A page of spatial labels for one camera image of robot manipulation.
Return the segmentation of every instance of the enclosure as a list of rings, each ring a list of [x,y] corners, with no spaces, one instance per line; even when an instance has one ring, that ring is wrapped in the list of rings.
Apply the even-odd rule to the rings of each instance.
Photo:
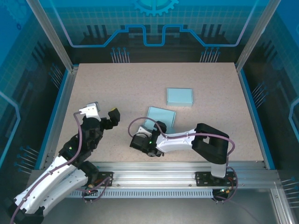
[[[49,167],[77,133],[73,113],[97,101],[101,117],[114,107],[121,114],[88,158],[113,172],[112,186],[98,205],[72,192],[43,223],[297,223],[298,8],[291,0],[2,1],[1,201]],[[192,106],[171,105],[168,88],[191,89]],[[130,147],[130,122],[154,109],[164,109],[169,133],[205,123],[235,142],[231,202],[198,195],[213,188],[197,186],[195,173],[211,165],[194,150],[149,157]]]

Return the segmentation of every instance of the robotic arm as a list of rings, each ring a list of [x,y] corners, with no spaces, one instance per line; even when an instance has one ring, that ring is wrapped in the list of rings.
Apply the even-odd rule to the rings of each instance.
[[[85,114],[81,124],[82,146],[74,160],[72,159],[79,150],[79,137],[81,136],[78,134],[65,143],[49,168],[30,187],[16,196],[14,200],[7,198],[4,201],[10,217],[14,218],[16,224],[40,224],[44,216],[72,191],[81,186],[92,188],[99,184],[99,179],[103,177],[99,176],[98,169],[92,163],[85,160],[97,148],[104,130],[112,129],[120,121],[117,108],[108,113],[110,119],[100,118],[99,111],[97,102],[88,104],[80,110],[80,114]],[[72,162],[52,172],[53,169],[70,160]]]
[[[140,126],[133,136],[130,147],[142,151],[148,156],[164,156],[174,150],[194,150],[211,163],[211,175],[224,178],[229,136],[206,124],[197,124],[195,129],[184,133],[164,134],[166,125],[157,122],[163,133],[155,124],[156,130],[149,131]]]

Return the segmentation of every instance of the light blue box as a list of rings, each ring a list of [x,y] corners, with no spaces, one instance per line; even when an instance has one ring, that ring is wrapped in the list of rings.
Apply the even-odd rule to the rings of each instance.
[[[192,89],[167,88],[168,106],[192,106]]]
[[[150,107],[147,117],[154,119],[155,121],[161,121],[166,124],[167,134],[174,133],[173,124],[176,117],[175,111],[165,110],[157,107]],[[154,129],[154,122],[151,120],[146,120],[144,126],[149,129]]]

